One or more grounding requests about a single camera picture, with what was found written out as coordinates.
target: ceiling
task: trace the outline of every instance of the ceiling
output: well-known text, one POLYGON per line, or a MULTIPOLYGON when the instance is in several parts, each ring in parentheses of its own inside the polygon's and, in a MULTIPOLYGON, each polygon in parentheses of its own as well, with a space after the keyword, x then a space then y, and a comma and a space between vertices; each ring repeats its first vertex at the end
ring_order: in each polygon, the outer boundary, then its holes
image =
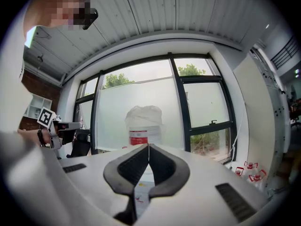
POLYGON ((63 80, 107 46, 156 31, 216 35, 251 48, 272 19, 263 0, 91 0, 98 19, 86 31, 38 27, 24 60, 63 80))

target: window handle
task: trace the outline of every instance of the window handle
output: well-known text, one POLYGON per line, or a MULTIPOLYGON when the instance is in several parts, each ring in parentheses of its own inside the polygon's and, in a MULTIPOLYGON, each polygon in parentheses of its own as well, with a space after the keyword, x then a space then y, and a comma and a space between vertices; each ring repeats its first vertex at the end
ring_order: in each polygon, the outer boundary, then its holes
POLYGON ((216 124, 215 121, 217 121, 217 120, 211 121, 211 123, 209 125, 215 125, 216 124))

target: metal railing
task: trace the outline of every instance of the metal railing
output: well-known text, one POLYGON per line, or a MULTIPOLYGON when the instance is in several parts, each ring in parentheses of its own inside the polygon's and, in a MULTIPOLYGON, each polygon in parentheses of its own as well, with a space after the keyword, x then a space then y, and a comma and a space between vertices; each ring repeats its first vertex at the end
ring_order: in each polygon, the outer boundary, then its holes
POLYGON ((297 40, 294 37, 291 37, 287 44, 280 50, 271 61, 275 64, 276 68, 279 69, 284 65, 288 60, 290 60, 295 53, 299 50, 297 40))

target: red label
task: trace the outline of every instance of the red label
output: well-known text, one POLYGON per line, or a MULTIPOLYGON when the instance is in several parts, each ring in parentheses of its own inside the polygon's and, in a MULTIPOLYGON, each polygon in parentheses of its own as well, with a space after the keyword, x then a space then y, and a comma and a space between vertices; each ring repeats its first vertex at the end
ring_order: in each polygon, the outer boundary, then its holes
POLYGON ((147 131, 146 130, 131 130, 130 131, 130 144, 138 145, 147 143, 147 131))
POLYGON ((131 145, 147 143, 147 137, 130 137, 131 145))

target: corrugated ceiling panel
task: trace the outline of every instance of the corrugated ceiling panel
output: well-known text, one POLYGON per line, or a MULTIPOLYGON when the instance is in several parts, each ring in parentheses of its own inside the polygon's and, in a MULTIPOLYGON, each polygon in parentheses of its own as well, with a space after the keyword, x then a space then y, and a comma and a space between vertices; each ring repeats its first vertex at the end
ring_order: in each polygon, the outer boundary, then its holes
POLYGON ((64 74, 64 71, 58 68, 55 64, 52 64, 47 59, 43 58, 43 62, 41 63, 37 59, 37 54, 33 52, 33 49, 30 48, 30 51, 27 47, 24 50, 24 61, 28 62, 32 66, 39 68, 41 71, 47 73, 48 75, 52 76, 53 78, 60 80, 64 74))
POLYGON ((70 65, 66 64, 64 61, 58 58, 56 54, 51 53, 36 41, 32 41, 30 49, 24 55, 27 54, 33 56, 37 61, 38 56, 43 56, 44 63, 51 66, 55 70, 67 73, 72 69, 70 65))
POLYGON ((175 0, 129 0, 140 33, 175 29, 175 0))
POLYGON ((99 33, 94 25, 87 30, 69 30, 68 28, 58 28, 62 36, 65 36, 74 46, 76 46, 85 57, 89 57, 100 49, 108 46, 108 43, 99 33))
POLYGON ((75 67, 85 58, 85 55, 62 36, 57 28, 37 27, 37 32, 39 34, 34 37, 34 40, 67 65, 75 67), (51 38, 45 38, 45 34, 49 34, 51 38))
POLYGON ((256 20, 256 18, 251 17, 251 14, 257 0, 233 1, 237 1, 235 2, 236 5, 233 4, 233 7, 230 7, 229 9, 229 13, 233 11, 231 14, 235 14, 235 11, 237 11, 236 15, 231 16, 233 17, 233 24, 231 23, 231 21, 228 21, 228 23, 223 24, 222 29, 226 30, 224 35, 226 35, 227 37, 231 36, 234 41, 240 43, 244 35, 247 33, 250 24, 253 22, 253 19, 256 20))
POLYGON ((229 7, 230 0, 215 0, 214 9, 211 15, 210 24, 206 32, 213 33, 221 36, 219 32, 221 23, 225 19, 227 8, 229 7))
POLYGON ((248 30, 240 41, 240 44, 245 48, 253 46, 257 39, 263 35, 267 24, 273 22, 274 16, 267 13, 266 10, 263 11, 263 8, 267 8, 265 3, 266 0, 257 0, 252 7, 248 30))
POLYGON ((94 22, 108 44, 139 34, 127 0, 91 0, 98 11, 94 22))
POLYGON ((215 0, 176 0, 176 29, 207 32, 215 0))

